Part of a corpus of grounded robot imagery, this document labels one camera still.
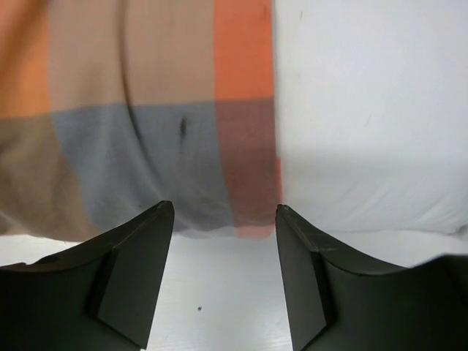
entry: white surface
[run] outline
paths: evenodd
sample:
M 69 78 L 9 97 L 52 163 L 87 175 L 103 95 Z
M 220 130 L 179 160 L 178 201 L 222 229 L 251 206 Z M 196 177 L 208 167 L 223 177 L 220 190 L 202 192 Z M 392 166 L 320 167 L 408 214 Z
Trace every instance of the white surface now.
M 468 223 L 468 1 L 276 0 L 285 202 L 327 231 Z
M 468 241 L 397 230 L 468 222 L 467 20 L 466 1 L 276 0 L 289 205 L 392 263 L 468 253 Z M 66 247 L 0 238 L 0 265 Z M 174 238 L 150 350 L 290 351 L 275 238 Z

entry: checkered fabric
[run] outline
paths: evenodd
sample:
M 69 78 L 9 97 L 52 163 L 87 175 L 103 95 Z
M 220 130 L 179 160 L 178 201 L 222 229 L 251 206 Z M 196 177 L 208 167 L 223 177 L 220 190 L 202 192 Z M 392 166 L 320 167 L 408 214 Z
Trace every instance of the checkered fabric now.
M 271 0 L 0 0 L 0 232 L 265 237 L 278 169 Z

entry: small black speck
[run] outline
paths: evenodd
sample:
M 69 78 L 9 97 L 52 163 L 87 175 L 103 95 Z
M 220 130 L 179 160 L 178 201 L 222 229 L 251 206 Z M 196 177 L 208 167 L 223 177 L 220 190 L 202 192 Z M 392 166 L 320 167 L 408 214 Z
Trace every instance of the small black speck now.
M 182 117 L 181 125 L 179 126 L 179 133 L 180 133 L 181 141 L 183 141 L 187 134 L 187 119 L 185 116 Z

